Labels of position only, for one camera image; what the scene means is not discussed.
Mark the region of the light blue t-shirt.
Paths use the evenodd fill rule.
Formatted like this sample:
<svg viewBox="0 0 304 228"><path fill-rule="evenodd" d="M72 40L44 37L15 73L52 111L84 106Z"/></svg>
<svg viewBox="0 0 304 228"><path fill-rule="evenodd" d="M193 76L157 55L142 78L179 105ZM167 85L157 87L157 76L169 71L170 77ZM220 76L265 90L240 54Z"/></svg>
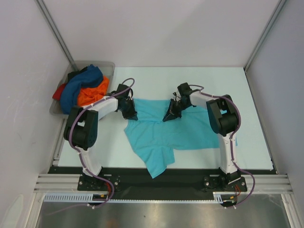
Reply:
<svg viewBox="0 0 304 228"><path fill-rule="evenodd" d="M152 178L175 162L174 150L219 148L207 109L191 106L182 112L181 118L164 122L169 103L134 99L138 119L129 120L124 130L133 152L144 162Z"/></svg>

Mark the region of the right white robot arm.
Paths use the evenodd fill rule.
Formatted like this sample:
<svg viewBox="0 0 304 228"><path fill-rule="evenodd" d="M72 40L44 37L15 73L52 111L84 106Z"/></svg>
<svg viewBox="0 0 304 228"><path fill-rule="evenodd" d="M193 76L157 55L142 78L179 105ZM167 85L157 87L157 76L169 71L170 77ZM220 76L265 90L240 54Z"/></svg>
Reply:
<svg viewBox="0 0 304 228"><path fill-rule="evenodd" d="M193 106L207 109L209 123L218 135L220 148L221 177L219 185L223 190L231 190L240 180L241 174L236 160L236 132L241 125L238 108L231 96L216 96L204 93L203 87L191 89L191 85L183 83L177 87L174 98L170 100L163 121L171 121L182 117L182 111Z"/></svg>

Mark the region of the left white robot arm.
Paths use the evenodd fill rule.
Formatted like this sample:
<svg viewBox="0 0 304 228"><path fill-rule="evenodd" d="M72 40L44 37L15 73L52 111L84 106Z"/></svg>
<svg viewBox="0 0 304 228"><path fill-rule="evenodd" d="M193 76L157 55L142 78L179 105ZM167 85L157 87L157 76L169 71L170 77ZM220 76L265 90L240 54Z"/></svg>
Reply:
<svg viewBox="0 0 304 228"><path fill-rule="evenodd" d="M98 136L98 122L112 112L122 113L126 120L138 120L130 86L119 84L117 90L101 100L85 107L72 107L64 130L64 139L76 150L83 173L90 176L88 184L95 190L101 189L105 178L99 175L102 164L97 160L93 146Z"/></svg>

